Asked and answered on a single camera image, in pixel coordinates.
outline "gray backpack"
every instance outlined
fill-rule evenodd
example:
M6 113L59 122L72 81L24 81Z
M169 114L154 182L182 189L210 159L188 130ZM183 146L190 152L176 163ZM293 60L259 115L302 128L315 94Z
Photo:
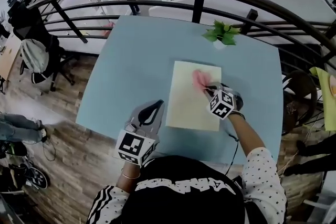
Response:
M43 76L42 73L46 71L49 62L49 53L46 52L46 47L37 40L24 39L20 51L28 69Z

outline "star print sleeve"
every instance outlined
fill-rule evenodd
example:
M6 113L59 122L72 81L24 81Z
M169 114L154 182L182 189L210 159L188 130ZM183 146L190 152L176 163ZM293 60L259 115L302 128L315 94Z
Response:
M244 199L252 200L268 224L283 223L286 210L285 191L270 151L255 148L247 156L242 172Z
M129 194L124 190L107 186L98 192L86 224L109 224L121 215Z

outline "yellow-green cloth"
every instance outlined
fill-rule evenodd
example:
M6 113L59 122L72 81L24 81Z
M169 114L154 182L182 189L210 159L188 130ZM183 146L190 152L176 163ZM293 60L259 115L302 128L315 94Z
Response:
M330 74L318 67L312 67L310 72L317 75L320 80L323 107L324 107L324 124L326 131L336 130L336 98L332 96L329 86Z

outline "sheet of paper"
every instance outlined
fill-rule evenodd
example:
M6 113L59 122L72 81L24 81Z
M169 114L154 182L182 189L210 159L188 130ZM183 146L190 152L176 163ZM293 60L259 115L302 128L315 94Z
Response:
M167 109L166 126L186 129L219 131L219 118L211 115L208 99L193 86L194 70L211 74L212 82L221 82L222 69L198 63L176 61Z

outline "yellow paper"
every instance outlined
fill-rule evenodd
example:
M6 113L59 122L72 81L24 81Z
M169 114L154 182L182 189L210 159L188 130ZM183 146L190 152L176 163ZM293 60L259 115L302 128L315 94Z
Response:
M166 126L219 131L219 118L211 115L204 93L193 86L194 70L211 74L212 82L221 82L222 69L192 62L176 61L167 109Z
M310 72L317 75L320 80L323 109L324 109L324 124L326 131L336 130L336 98L331 95L329 80L330 74L318 67L312 67Z

